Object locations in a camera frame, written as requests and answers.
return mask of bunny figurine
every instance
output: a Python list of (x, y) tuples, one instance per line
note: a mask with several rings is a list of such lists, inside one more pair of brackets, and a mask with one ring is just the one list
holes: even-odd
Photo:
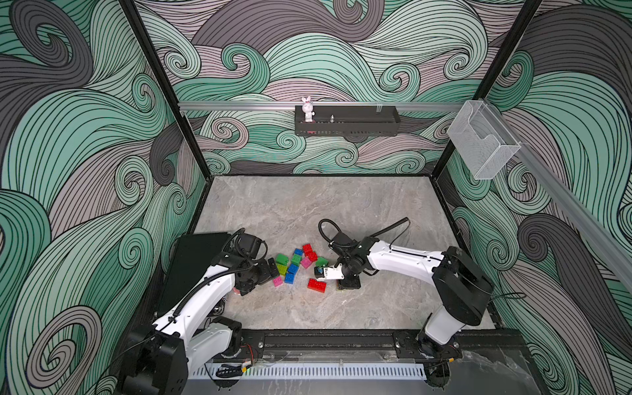
[(312, 111), (314, 109), (314, 105), (312, 104), (312, 97), (308, 96), (307, 99), (306, 98), (301, 98), (301, 100), (303, 101), (303, 112), (305, 113), (305, 122), (314, 122), (314, 120), (312, 119), (312, 115), (315, 115), (315, 113)]

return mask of enclosure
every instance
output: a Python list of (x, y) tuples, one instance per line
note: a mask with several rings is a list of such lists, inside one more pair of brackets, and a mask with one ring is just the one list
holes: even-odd
[[(459, 246), (495, 293), (526, 295), (494, 298), (463, 344), (494, 361), (468, 336), (522, 338), (503, 347), (540, 393), (632, 389), (632, 4), (9, 0), (0, 16), (3, 392), (113, 393), (185, 234), (244, 227), (270, 256), (335, 260), (322, 218), (359, 240), (404, 216), (396, 245)], [(319, 106), (394, 106), (396, 134), (305, 134), (308, 96), (321, 123)], [(450, 130), (476, 103), (517, 147), (488, 179)], [(225, 314), (249, 336), (393, 337), (441, 304), (398, 273), (320, 294), (300, 270)]]

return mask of wave pattern wallpaper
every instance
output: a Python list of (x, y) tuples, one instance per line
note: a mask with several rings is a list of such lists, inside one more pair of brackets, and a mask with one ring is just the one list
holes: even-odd
[[(632, 256), (631, 18), (608, 0), (540, 13), (488, 99)], [(495, 292), (527, 294), (494, 303), (551, 393), (630, 394), (632, 297), (609, 263), (519, 161), (487, 181), (458, 154), (447, 170), (441, 190)]]
[(204, 179), (118, 0), (1, 1), (0, 52), (2, 392), (112, 393)]
[[(570, 4), (573, 0), (549, 1)], [(462, 102), (522, 1), (137, 0), (179, 100)], [(429, 173), (454, 114), (396, 137), (296, 137), (293, 112), (188, 113), (216, 174)]]

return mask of transparent plastic holder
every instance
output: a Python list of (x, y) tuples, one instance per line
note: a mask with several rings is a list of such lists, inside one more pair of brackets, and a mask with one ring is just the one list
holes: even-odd
[(520, 149), (500, 112), (482, 100), (468, 100), (447, 130), (474, 179), (492, 179)]

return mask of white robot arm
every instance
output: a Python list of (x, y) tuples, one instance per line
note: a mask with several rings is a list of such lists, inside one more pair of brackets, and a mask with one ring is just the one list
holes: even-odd
[[(459, 248), (449, 247), (446, 252), (414, 250), (392, 246), (378, 240), (375, 234), (357, 242), (342, 233), (332, 221), (324, 221), (329, 221), (338, 229), (333, 240), (323, 237), (339, 259), (333, 266), (316, 267), (317, 278), (335, 279), (338, 288), (354, 289), (360, 287), (358, 276), (365, 270), (390, 270), (418, 278), (437, 288), (443, 304), (428, 319), (418, 337), (421, 351), (429, 358), (440, 355), (443, 346), (465, 325), (480, 323), (493, 284)], [(243, 234), (242, 229), (240, 231), (242, 233), (232, 247), (215, 257), (203, 278), (177, 306), (153, 325), (132, 332), (128, 338), (130, 344), (147, 343), (143, 346), (144, 353), (139, 351), (141, 347), (128, 351), (119, 375), (118, 386), (122, 393), (156, 393), (152, 392), (156, 385), (163, 390), (159, 393), (169, 392), (167, 389), (175, 389), (179, 393), (178, 383), (186, 382), (188, 372), (196, 370), (215, 355), (230, 357), (239, 352), (241, 324), (238, 322), (219, 317), (204, 331), (197, 334), (196, 331), (217, 302), (233, 287), (245, 295), (256, 285), (278, 276), (274, 260), (254, 259), (261, 241)], [(162, 360), (168, 362), (159, 367), (155, 362), (157, 357), (148, 353), (148, 349), (160, 349), (166, 355)]]

